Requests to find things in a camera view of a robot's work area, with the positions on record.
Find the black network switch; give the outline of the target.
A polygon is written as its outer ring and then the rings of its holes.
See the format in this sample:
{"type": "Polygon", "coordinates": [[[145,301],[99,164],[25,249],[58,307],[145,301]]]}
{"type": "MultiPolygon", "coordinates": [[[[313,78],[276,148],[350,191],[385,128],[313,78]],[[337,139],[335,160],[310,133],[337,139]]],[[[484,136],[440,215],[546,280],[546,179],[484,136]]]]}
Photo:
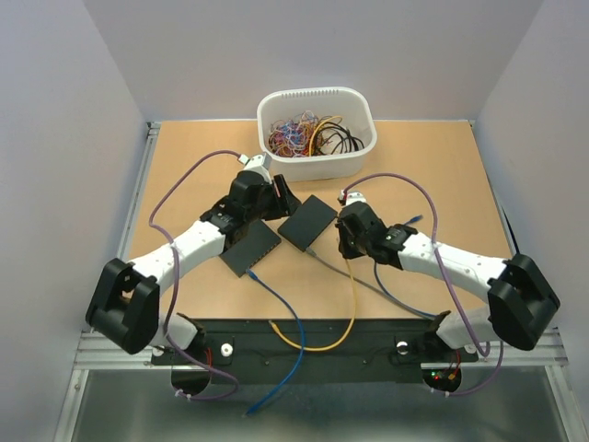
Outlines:
{"type": "Polygon", "coordinates": [[[337,211],[310,195],[279,227],[278,233],[298,250],[305,252],[336,218],[337,211]]]}
{"type": "Polygon", "coordinates": [[[247,235],[235,246],[224,252],[220,259],[237,277],[261,261],[266,255],[281,244],[281,238],[263,221],[256,221],[247,235]]]}

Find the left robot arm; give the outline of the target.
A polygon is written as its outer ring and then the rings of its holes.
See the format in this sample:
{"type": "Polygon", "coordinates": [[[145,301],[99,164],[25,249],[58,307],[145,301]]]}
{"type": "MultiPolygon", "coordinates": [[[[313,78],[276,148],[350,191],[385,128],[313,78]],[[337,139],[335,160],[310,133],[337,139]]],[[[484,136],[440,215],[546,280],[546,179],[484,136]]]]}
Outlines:
{"type": "Polygon", "coordinates": [[[160,296],[178,286],[186,273],[230,250],[252,223],[293,215],[300,205],[282,175],[266,179],[258,172],[238,172],[228,195],[185,232],[130,262],[108,261],[87,308],[86,323],[130,355],[149,345],[165,346],[167,325],[180,332],[173,352],[183,362],[198,361],[205,343],[198,327],[184,317],[166,320],[160,314],[160,296]]]}

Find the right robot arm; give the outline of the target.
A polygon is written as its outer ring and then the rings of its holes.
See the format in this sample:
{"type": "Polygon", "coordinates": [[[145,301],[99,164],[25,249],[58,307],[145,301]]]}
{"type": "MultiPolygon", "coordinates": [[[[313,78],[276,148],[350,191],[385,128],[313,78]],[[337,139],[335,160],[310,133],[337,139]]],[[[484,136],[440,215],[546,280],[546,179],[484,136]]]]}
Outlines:
{"type": "Polygon", "coordinates": [[[425,274],[484,302],[482,308],[457,308],[435,317],[432,331],[423,337],[424,351],[434,359],[468,344],[496,341],[531,351],[560,308],[544,274],[522,253],[502,259],[433,243],[413,227],[386,226],[365,202],[345,206],[336,227],[343,258],[367,256],[377,264],[425,274]]]}

